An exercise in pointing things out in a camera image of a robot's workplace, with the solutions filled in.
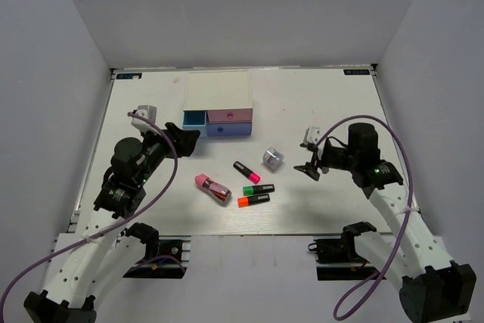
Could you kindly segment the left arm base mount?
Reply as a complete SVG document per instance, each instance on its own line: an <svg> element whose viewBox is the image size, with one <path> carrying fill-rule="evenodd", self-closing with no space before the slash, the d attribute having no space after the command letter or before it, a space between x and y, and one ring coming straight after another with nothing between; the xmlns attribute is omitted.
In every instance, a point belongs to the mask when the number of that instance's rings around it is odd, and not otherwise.
<svg viewBox="0 0 484 323"><path fill-rule="evenodd" d="M160 237L157 254L143 262L137 262L124 278L182 279L188 270L191 237Z"/></svg>

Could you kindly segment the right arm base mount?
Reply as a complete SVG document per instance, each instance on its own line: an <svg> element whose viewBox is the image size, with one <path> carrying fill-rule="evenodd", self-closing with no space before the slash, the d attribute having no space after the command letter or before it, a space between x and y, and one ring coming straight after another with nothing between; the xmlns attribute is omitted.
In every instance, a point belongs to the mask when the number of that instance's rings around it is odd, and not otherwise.
<svg viewBox="0 0 484 323"><path fill-rule="evenodd" d="M361 257L350 258L340 238L316 238L308 251L315 255L319 281L363 281L377 271Z"/></svg>

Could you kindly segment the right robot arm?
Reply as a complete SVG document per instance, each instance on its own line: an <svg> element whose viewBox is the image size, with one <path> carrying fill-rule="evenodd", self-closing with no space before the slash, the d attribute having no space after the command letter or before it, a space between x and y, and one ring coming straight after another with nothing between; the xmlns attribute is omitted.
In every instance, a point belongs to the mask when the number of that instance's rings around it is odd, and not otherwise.
<svg viewBox="0 0 484 323"><path fill-rule="evenodd" d="M350 261L369 262L390 282L412 322L433 322L467 313L476 285L468 264L460 265L436 240L397 168L380 156L378 134L369 123L353 123L348 140L334 146L314 126L302 147L312 158L296 170L318 180L330 169L349 172L377 209L396 241L389 245L369 222L343 228L340 251Z"/></svg>

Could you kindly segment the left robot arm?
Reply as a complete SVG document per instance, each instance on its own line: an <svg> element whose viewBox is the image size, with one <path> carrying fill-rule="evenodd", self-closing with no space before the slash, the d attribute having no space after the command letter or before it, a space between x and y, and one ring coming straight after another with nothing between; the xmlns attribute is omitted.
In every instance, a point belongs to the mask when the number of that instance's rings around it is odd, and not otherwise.
<svg viewBox="0 0 484 323"><path fill-rule="evenodd" d="M141 121L135 128L140 138L124 138L114 147L82 239L42 292L25 299L34 322L95 321L102 301L124 274L137 262L158 257L158 230L142 222L124 225L135 216L156 168L166 158L191 156L200 133L173 123L159 129Z"/></svg>

